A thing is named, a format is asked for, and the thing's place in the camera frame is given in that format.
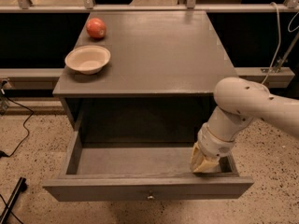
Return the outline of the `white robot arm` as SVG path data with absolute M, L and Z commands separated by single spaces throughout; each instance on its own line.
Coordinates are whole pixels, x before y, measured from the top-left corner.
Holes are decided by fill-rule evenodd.
M 220 158 L 230 154 L 237 135 L 254 119 L 299 137 L 299 101 L 274 95 L 261 83 L 227 77 L 216 85 L 214 100 L 217 106 L 192 148 L 190 169 L 194 173 L 215 168 Z

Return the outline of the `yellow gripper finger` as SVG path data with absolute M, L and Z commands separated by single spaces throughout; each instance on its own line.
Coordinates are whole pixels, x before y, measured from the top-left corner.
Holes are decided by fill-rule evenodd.
M 192 168 L 194 173 L 204 173 L 207 170 L 215 168 L 219 164 L 218 160 L 202 159 L 198 161 Z
M 195 143 L 192 147 L 190 170 L 192 172 L 195 172 L 200 164 L 201 164 L 201 150 L 198 143 Z

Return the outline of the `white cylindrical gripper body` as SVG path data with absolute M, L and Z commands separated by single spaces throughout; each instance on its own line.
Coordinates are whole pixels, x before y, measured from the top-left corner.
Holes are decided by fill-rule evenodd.
M 237 128 L 233 124 L 206 122 L 197 134 L 197 144 L 205 156 L 219 159 L 230 154 L 236 134 Z

